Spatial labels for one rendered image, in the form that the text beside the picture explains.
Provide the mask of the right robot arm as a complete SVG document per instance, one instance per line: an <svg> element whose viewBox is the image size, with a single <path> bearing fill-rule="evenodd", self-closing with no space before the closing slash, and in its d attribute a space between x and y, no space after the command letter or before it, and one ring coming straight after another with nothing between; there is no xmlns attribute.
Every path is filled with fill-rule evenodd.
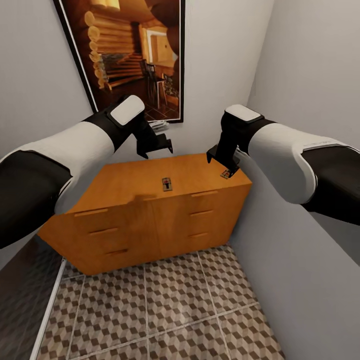
<svg viewBox="0 0 360 360"><path fill-rule="evenodd" d="M230 171L253 159L280 196L303 206L360 267L360 151L267 120L241 104L225 109L218 145L207 152Z"/></svg>

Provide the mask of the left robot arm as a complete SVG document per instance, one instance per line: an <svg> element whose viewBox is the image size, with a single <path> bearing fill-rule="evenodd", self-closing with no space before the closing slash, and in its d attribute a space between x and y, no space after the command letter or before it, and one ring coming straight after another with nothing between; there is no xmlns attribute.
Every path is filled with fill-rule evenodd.
<svg viewBox="0 0 360 360"><path fill-rule="evenodd" d="M58 134L25 144L0 160L0 271L53 217L73 208L91 182L133 133L136 152L168 148L172 140L158 132L164 120L148 123L145 104L122 95L84 121Z"/></svg>

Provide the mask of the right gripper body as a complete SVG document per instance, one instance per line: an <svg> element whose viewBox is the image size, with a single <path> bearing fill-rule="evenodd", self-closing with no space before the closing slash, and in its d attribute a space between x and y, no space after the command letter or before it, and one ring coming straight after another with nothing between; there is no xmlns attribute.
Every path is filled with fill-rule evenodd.
<svg viewBox="0 0 360 360"><path fill-rule="evenodd" d="M229 170L233 170L237 164L239 163L240 159L234 156L235 151L237 148L233 150L224 150L219 144L212 147L207 154L211 156L211 158L215 159L222 165L224 165Z"/></svg>

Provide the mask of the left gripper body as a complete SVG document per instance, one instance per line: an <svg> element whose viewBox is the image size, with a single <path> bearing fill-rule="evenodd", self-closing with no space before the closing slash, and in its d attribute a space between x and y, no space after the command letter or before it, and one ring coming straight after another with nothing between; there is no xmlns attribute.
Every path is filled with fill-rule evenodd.
<svg viewBox="0 0 360 360"><path fill-rule="evenodd" d="M158 134L151 130L151 135L146 139L136 139L136 152L138 154L149 153L167 148L166 134Z"/></svg>

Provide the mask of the mousetrap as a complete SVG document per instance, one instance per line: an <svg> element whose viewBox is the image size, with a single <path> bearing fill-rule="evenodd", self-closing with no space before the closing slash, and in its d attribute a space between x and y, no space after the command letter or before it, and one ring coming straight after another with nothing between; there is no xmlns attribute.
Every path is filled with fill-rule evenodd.
<svg viewBox="0 0 360 360"><path fill-rule="evenodd" d="M170 177L162 178L162 186L164 192L172 191L173 187L171 183L171 178Z"/></svg>
<svg viewBox="0 0 360 360"><path fill-rule="evenodd" d="M226 171L224 171L220 176L225 178L225 179L229 179L229 175L231 173L230 169L227 169Z"/></svg>

